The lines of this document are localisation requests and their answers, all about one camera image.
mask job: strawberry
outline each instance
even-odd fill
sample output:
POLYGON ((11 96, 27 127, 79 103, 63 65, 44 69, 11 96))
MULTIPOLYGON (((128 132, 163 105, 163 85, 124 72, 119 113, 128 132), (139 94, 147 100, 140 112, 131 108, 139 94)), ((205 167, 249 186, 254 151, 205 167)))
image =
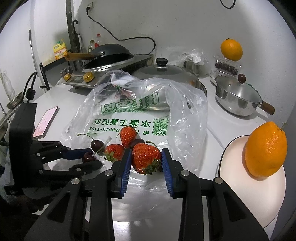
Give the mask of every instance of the strawberry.
POLYGON ((157 147, 139 143, 133 148, 132 165, 138 173, 152 175, 160 167, 160 158, 157 147))
POLYGON ((137 137, 137 132, 130 126, 123 127, 120 131, 120 139, 125 148, 129 148, 130 144, 137 137))
POLYGON ((111 144, 105 149, 105 160, 115 162, 122 159, 124 147, 120 144, 111 144))

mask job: qr code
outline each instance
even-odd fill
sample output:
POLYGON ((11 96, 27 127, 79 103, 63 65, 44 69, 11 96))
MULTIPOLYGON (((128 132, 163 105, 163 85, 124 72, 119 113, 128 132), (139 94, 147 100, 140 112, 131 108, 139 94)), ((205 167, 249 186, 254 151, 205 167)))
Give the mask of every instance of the qr code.
POLYGON ((168 129, 168 116, 154 119, 152 135, 165 136, 168 129))

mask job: silver bolt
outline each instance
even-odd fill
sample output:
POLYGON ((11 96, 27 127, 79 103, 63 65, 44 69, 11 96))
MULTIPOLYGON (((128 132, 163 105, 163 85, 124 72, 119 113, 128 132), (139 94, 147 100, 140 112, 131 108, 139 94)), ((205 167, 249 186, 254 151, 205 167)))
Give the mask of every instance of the silver bolt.
POLYGON ((106 170, 105 171, 105 175, 106 176, 111 176, 113 174, 113 171, 112 170, 106 170))
POLYGON ((183 170, 183 171, 181 171, 181 175, 182 175, 182 176, 188 176, 189 174, 190 174, 190 172, 187 171, 187 170, 183 170))
POLYGON ((215 178, 215 183, 221 184, 223 182, 223 179, 220 177, 215 178))
POLYGON ((72 183, 73 185, 78 184, 79 182, 80 182, 80 181, 79 181, 78 178, 73 178, 73 179, 71 180, 71 183, 72 183))

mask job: wooden pot handle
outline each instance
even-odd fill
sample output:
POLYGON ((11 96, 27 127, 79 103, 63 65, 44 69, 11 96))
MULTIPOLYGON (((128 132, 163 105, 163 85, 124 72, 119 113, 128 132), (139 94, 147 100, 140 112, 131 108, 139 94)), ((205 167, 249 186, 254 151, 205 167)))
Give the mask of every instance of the wooden pot handle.
POLYGON ((266 113, 273 115, 274 114, 274 107, 271 104, 268 104, 265 101, 262 101, 262 104, 259 105, 259 108, 263 109, 266 113))
POLYGON ((65 59, 67 61, 75 61, 75 60, 89 60, 93 59, 94 55, 89 53, 67 53, 65 59))

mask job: orange fruit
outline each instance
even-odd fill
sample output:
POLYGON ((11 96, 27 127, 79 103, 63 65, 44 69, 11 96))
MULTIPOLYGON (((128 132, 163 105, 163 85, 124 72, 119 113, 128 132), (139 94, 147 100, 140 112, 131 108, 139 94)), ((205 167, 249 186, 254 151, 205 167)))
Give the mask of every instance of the orange fruit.
POLYGON ((285 132, 269 121, 249 136, 244 157, 249 172, 255 177, 269 177, 276 173, 287 155, 285 132))
POLYGON ((242 58, 242 47, 234 39, 226 39, 221 44, 221 53, 225 58, 232 61, 239 61, 242 58))

